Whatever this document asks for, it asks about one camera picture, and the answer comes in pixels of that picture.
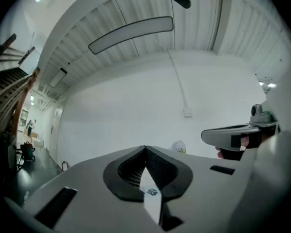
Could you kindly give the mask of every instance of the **white panel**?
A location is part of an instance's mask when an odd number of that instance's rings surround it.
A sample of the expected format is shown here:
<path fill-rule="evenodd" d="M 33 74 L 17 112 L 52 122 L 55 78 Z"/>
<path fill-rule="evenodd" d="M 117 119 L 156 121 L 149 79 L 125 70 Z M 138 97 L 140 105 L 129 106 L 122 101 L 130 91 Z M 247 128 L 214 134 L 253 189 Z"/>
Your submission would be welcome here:
<path fill-rule="evenodd" d="M 209 50 L 217 27 L 220 0 L 191 0 L 190 9 L 173 1 L 176 49 Z"/>
<path fill-rule="evenodd" d="M 142 35 L 170 32 L 174 30 L 173 21 L 172 17 L 156 17 L 137 21 L 105 34 L 91 43 L 88 48 L 93 52 L 93 54 L 98 54 L 111 46 Z"/>
<path fill-rule="evenodd" d="M 257 10 L 253 10 L 248 32 L 244 37 L 244 42 L 246 42 L 246 44 L 241 45 L 238 50 L 238 56 L 246 61 L 249 61 L 252 58 L 259 46 L 266 26 L 267 21 L 263 18 L 261 13 Z"/>
<path fill-rule="evenodd" d="M 267 58 L 279 38 L 278 32 L 276 32 L 268 22 L 264 32 L 265 34 L 259 41 L 259 46 L 249 60 L 250 65 L 253 67 L 253 71 L 255 71 Z"/>
<path fill-rule="evenodd" d="M 69 68 L 73 69 L 78 74 L 82 75 L 83 77 L 88 77 L 92 74 L 92 72 L 87 68 L 83 62 L 81 61 L 81 58 L 77 59 L 76 61 L 72 62 L 69 66 Z"/>
<path fill-rule="evenodd" d="M 59 92 L 65 92 L 69 86 L 64 82 L 65 78 L 63 78 L 55 87 Z"/>
<path fill-rule="evenodd" d="M 103 35 L 101 29 L 98 27 L 95 13 L 98 13 L 98 10 L 93 10 L 78 22 L 79 26 L 82 28 L 91 42 L 95 41 Z"/>
<path fill-rule="evenodd" d="M 154 18 L 173 17 L 171 0 L 116 0 L 127 24 Z M 157 39 L 165 48 L 174 49 L 174 32 L 164 32 L 141 36 L 133 40 L 139 56 L 162 51 L 154 42 Z"/>
<path fill-rule="evenodd" d="M 125 21 L 115 0 L 109 0 L 97 8 L 101 15 L 101 23 L 105 25 L 104 34 L 125 25 Z"/>
<path fill-rule="evenodd" d="M 60 81 L 60 83 L 63 82 L 67 85 L 67 87 L 69 88 L 70 86 L 72 86 L 76 81 L 71 79 L 71 75 L 66 75 L 64 76 L 63 80 Z"/>
<path fill-rule="evenodd" d="M 281 27 L 282 21 L 275 5 L 271 0 L 256 0 L 273 18 L 276 24 Z"/>
<path fill-rule="evenodd" d="M 52 57 L 48 61 L 49 64 L 53 64 L 57 68 L 65 67 L 67 62 L 65 62 L 62 58 L 58 57 L 57 55 L 53 54 Z"/>
<path fill-rule="evenodd" d="M 69 34 L 73 40 L 73 43 L 79 47 L 79 50 L 82 53 L 88 51 L 88 45 L 91 41 L 78 24 L 70 30 Z"/>
<path fill-rule="evenodd" d="M 77 58 L 77 55 L 71 50 L 71 48 L 69 48 L 68 44 L 64 41 L 61 41 L 58 44 L 58 47 L 55 49 L 54 54 L 61 55 L 70 62 Z"/>
<path fill-rule="evenodd" d="M 59 69 L 57 69 L 58 65 L 56 64 L 55 61 L 50 60 L 48 64 L 49 64 L 49 66 L 52 67 L 54 70 L 57 70 L 57 71 L 59 70 Z M 75 73 L 74 71 L 72 71 L 71 69 L 69 69 L 69 68 L 67 68 L 67 67 L 65 67 L 64 69 L 68 72 L 67 75 L 66 75 L 66 77 L 72 79 L 74 83 L 75 83 L 75 82 L 78 82 L 79 80 L 82 79 L 82 76 L 80 76 L 79 74 L 76 75 L 76 73 Z M 51 79 L 53 79 L 54 76 L 56 75 L 56 71 L 55 71 L 55 72 L 52 72 L 50 75 L 51 75 Z"/>
<path fill-rule="evenodd" d="M 100 70 L 108 66 L 101 54 L 94 55 L 88 51 L 84 54 L 84 59 L 88 62 L 89 66 L 92 66 L 95 70 Z"/>
<path fill-rule="evenodd" d="M 132 41 L 117 44 L 105 51 L 102 51 L 100 54 L 109 65 L 138 56 Z"/>
<path fill-rule="evenodd" d="M 52 80 L 52 78 L 54 77 L 54 75 L 48 74 L 48 73 L 43 73 L 43 77 L 42 79 L 49 84 Z"/>
<path fill-rule="evenodd" d="M 235 32 L 235 39 L 234 39 L 234 44 L 232 49 L 230 50 L 230 53 L 238 55 L 240 48 L 242 48 L 243 51 L 245 51 L 245 47 L 248 46 L 248 40 L 250 38 L 246 38 L 246 35 L 250 33 L 249 29 L 250 26 L 252 28 L 255 28 L 255 24 L 253 24 L 252 16 L 254 12 L 254 8 L 251 7 L 249 4 L 246 2 L 242 2 L 241 6 L 241 12 L 240 12 L 240 21 L 239 21 L 239 26 L 238 30 Z"/>
<path fill-rule="evenodd" d="M 59 68 L 62 67 L 63 69 L 65 69 L 70 75 L 75 77 L 78 81 L 86 77 L 84 73 L 75 68 L 75 66 L 73 65 L 74 62 L 69 62 L 70 64 L 67 63 L 66 65 L 61 65 L 60 60 L 55 55 L 50 59 L 49 61 L 50 64 L 52 64 L 51 61 L 53 61 L 54 65 L 57 65 Z"/>
<path fill-rule="evenodd" d="M 283 39 L 279 38 L 270 54 L 257 69 L 257 77 L 261 80 L 268 80 L 276 83 L 287 71 L 290 64 L 291 54 L 286 44 L 284 44 Z"/>
<path fill-rule="evenodd" d="M 63 38 L 63 42 L 63 50 L 74 56 L 73 59 L 79 58 L 83 54 L 82 48 L 79 46 L 78 42 L 75 42 L 71 34 L 68 33 Z"/>
<path fill-rule="evenodd" d="M 88 58 L 86 57 L 86 54 L 84 54 L 80 59 L 76 61 L 78 65 L 82 66 L 87 72 L 88 75 L 91 75 L 98 71 L 99 69 L 91 63 Z"/>

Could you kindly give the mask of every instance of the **doorway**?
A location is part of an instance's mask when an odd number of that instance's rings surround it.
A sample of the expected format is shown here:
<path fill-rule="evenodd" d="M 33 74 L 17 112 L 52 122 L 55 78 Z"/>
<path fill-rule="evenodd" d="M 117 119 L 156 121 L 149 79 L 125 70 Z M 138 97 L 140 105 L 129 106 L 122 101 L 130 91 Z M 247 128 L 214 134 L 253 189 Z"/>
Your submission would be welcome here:
<path fill-rule="evenodd" d="M 53 115 L 52 126 L 50 129 L 49 154 L 57 164 L 59 164 L 58 159 L 57 159 L 58 129 L 59 129 L 59 124 L 60 124 L 60 118 L 63 113 L 64 103 L 65 101 L 57 104 L 57 107 Z"/>

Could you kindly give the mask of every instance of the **ceiling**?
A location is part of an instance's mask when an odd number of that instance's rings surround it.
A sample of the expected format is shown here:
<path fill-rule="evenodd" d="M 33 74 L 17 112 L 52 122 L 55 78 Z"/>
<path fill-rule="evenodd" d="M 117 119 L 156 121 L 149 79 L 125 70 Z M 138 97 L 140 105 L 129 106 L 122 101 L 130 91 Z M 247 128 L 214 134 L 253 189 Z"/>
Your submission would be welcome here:
<path fill-rule="evenodd" d="M 23 107 L 25 107 L 27 110 L 29 110 L 32 106 L 41 109 L 43 104 L 45 103 L 45 100 L 48 100 L 48 98 L 44 97 L 40 93 L 31 90 L 26 96 Z"/>
<path fill-rule="evenodd" d="M 169 50 L 239 56 L 266 84 L 279 81 L 291 61 L 291 35 L 269 0 L 191 0 L 188 10 L 171 0 L 103 0 L 95 4 L 99 1 L 77 1 L 51 32 L 38 65 L 40 91 L 46 90 L 60 68 L 68 74 L 54 89 L 48 89 L 53 98 L 115 63 L 162 51 L 153 39 Z M 91 42 L 114 29 L 161 16 L 173 17 L 174 31 L 128 40 L 97 55 L 88 49 Z"/>

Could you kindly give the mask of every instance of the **ceiling panel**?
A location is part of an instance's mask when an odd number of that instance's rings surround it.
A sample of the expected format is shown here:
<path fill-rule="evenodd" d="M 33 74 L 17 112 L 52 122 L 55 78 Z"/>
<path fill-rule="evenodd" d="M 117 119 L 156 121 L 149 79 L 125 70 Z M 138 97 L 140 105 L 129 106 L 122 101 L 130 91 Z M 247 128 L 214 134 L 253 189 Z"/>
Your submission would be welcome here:
<path fill-rule="evenodd" d="M 116 0 L 127 24 L 154 17 L 173 17 L 171 0 Z M 163 51 L 154 41 L 158 40 L 166 49 L 174 49 L 174 32 L 156 33 L 133 39 L 138 56 Z"/>
<path fill-rule="evenodd" d="M 64 68 L 68 74 L 54 89 L 64 92 L 111 65 L 163 51 L 155 40 L 169 50 L 212 50 L 224 0 L 191 1 L 189 10 L 171 0 L 106 1 L 71 25 L 49 58 L 42 81 L 50 83 L 58 70 Z M 289 64 L 291 41 L 282 37 L 285 31 L 272 2 L 254 1 L 237 0 L 232 3 L 232 23 L 229 24 L 222 52 L 243 58 L 260 80 L 278 80 Z M 97 55 L 88 49 L 91 42 L 119 27 L 162 16 L 173 17 L 175 27 L 172 32 L 140 36 Z"/>
<path fill-rule="evenodd" d="M 173 1 L 176 49 L 211 50 L 218 27 L 221 0 L 191 0 L 190 9 Z"/>

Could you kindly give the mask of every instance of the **fire extinguisher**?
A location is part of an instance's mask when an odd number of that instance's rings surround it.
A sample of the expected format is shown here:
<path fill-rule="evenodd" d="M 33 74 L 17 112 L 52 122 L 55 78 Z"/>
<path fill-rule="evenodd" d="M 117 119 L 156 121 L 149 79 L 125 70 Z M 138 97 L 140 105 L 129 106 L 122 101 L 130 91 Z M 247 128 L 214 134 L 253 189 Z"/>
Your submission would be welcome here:
<path fill-rule="evenodd" d="M 62 170 L 65 172 L 69 168 L 67 161 L 62 161 Z"/>

